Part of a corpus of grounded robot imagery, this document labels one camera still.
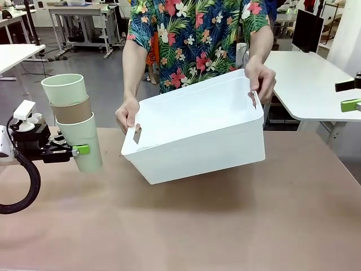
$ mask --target black monitor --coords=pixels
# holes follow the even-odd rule
[[[304,10],[298,10],[292,44],[302,51],[316,52],[320,41],[323,18]]]

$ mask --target stacked cups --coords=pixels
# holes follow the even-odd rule
[[[56,75],[41,82],[67,144],[89,145],[89,154],[74,157],[78,169],[91,173],[102,167],[94,113],[82,75]]]

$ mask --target white desk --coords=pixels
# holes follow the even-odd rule
[[[305,121],[320,121],[331,133],[331,145],[347,121],[361,121],[361,112],[343,113],[340,106],[344,100],[361,98],[361,90],[334,89],[335,83],[353,78],[315,53],[272,51],[266,66],[276,72],[274,93],[290,115],[302,121],[299,130],[306,129]]]
[[[24,25],[24,21],[23,21],[23,16],[27,16],[27,19],[29,21],[27,13],[25,11],[17,11],[17,12],[12,13],[11,15],[12,15],[12,18],[10,18],[10,19],[2,19],[2,20],[0,20],[0,28],[1,27],[6,28],[6,33],[7,33],[7,37],[9,39],[9,42],[12,43],[12,38],[11,38],[9,29],[8,29],[8,25],[16,23],[16,22],[19,21],[21,23],[21,28],[23,29],[23,32],[24,32],[25,40],[27,41],[28,44],[30,44],[29,36],[28,36],[27,30],[25,29],[25,25]]]
[[[117,39],[120,41],[120,35],[118,32],[118,28],[116,23],[116,17],[113,12],[113,8],[110,7],[108,4],[100,4],[100,3],[93,3],[88,6],[64,6],[64,7],[57,7],[57,6],[48,6],[47,9],[49,10],[51,24],[55,32],[56,41],[58,42],[60,54],[65,53],[63,50],[60,40],[58,37],[58,34],[56,32],[55,23],[53,21],[53,15],[56,17],[56,21],[58,23],[58,28],[61,31],[61,38],[63,40],[63,44],[69,44],[71,46],[73,45],[79,45],[79,46],[105,46],[107,53],[104,56],[104,59],[108,58],[108,56],[112,53],[113,49],[109,46],[108,39],[110,40],[110,43],[112,43],[111,40],[115,40],[115,37],[112,37],[114,32],[117,32]],[[76,15],[76,16],[100,16],[100,21],[102,23],[102,35],[100,38],[104,39],[104,43],[94,43],[90,41],[90,37],[88,37],[87,34],[87,27],[84,20],[80,20],[81,27],[83,29],[83,35],[84,35],[84,42],[69,42],[67,40],[67,37],[69,37],[68,28],[62,27],[60,17],[59,15]]]
[[[21,72],[17,66],[19,63],[45,49],[45,45],[36,46],[33,44],[6,44],[0,45],[0,74],[14,68],[16,78],[24,89],[23,95],[28,95],[29,91],[21,78]]]
[[[36,12],[36,10],[30,10],[30,13],[35,13],[35,12]],[[25,40],[26,40],[27,44],[31,44],[29,36],[28,36],[28,32],[25,29],[24,18],[23,18],[23,16],[27,17],[28,25],[29,25],[31,34],[32,34],[32,36],[34,36],[34,33],[32,32],[32,28],[30,27],[28,14],[25,11],[15,11],[15,12],[12,12],[11,15],[12,15],[12,18],[10,18],[10,19],[2,19],[2,20],[0,20],[0,28],[5,27],[7,38],[9,39],[9,43],[12,44],[12,37],[11,37],[8,26],[13,24],[13,23],[17,23],[19,21],[20,24],[21,24],[21,28],[23,30],[24,37],[25,37]],[[15,80],[16,80],[16,78],[14,78],[14,77],[2,77],[1,73],[0,73],[0,81],[15,81]]]

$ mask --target brown table surface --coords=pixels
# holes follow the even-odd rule
[[[152,186],[98,131],[102,174],[37,163],[38,199],[0,216],[1,267],[361,270],[361,188],[315,134],[265,132],[266,161]],[[2,203],[27,188],[20,166],[0,174]]]

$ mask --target green clamp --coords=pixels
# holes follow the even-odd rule
[[[342,112],[350,112],[355,110],[361,111],[361,99],[345,100],[341,102]]]
[[[78,154],[89,154],[90,147],[89,145],[73,146],[73,151],[78,152]]]

